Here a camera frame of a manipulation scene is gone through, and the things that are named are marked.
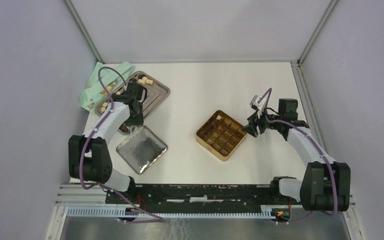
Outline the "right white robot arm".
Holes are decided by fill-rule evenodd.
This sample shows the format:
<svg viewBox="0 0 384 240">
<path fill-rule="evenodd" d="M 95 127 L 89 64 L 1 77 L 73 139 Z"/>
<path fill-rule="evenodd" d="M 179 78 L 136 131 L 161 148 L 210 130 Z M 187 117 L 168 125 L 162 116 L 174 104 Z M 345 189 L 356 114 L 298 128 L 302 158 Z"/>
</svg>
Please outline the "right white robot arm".
<svg viewBox="0 0 384 240">
<path fill-rule="evenodd" d="M 281 98 L 278 111 L 267 112 L 268 97 L 254 96 L 250 106 L 254 113 L 243 130 L 253 137 L 274 130 L 297 152 L 306 164 L 302 180 L 293 177 L 275 177 L 269 189 L 269 199 L 281 204 L 288 197 L 301 203 L 306 211 L 345 212 L 350 201 L 350 174 L 348 164 L 337 162 L 314 139 L 309 125 L 298 119 L 298 101 Z"/>
</svg>

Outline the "gold chocolate box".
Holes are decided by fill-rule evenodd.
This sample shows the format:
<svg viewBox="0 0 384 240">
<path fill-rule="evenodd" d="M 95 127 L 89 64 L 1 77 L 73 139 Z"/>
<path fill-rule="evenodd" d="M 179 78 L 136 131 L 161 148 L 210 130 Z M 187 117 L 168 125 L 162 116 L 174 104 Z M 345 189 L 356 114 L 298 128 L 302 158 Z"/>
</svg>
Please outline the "gold chocolate box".
<svg viewBox="0 0 384 240">
<path fill-rule="evenodd" d="M 243 125 L 221 110 L 217 110 L 196 132 L 196 141 L 217 157 L 227 161 L 246 139 Z"/>
</svg>

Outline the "steel serving tongs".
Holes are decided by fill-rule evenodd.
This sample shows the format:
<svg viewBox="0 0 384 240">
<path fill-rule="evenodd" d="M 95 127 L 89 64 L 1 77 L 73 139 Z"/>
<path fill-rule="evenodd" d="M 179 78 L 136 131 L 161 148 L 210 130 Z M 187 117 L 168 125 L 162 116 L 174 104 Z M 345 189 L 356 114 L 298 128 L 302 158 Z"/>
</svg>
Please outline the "steel serving tongs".
<svg viewBox="0 0 384 240">
<path fill-rule="evenodd" d="M 135 137 L 135 135 L 136 135 L 136 128 L 137 127 L 135 125 L 130 126 L 130 136 L 129 136 L 130 140 L 132 140 Z"/>
</svg>

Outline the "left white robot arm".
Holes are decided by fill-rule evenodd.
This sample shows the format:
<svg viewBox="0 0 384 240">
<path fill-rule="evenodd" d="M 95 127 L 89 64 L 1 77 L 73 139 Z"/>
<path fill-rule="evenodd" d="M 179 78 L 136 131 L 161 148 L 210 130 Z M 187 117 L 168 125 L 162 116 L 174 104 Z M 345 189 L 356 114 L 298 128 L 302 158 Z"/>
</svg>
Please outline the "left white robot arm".
<svg viewBox="0 0 384 240">
<path fill-rule="evenodd" d="M 132 177 L 113 169 L 108 144 L 121 125 L 140 126 L 144 123 L 143 101 L 148 90 L 139 83 L 129 83 L 121 94 L 113 94 L 108 109 L 99 121 L 81 135 L 68 140 L 69 175 L 74 179 L 105 185 L 118 191 L 125 204 L 132 203 L 137 191 Z"/>
</svg>

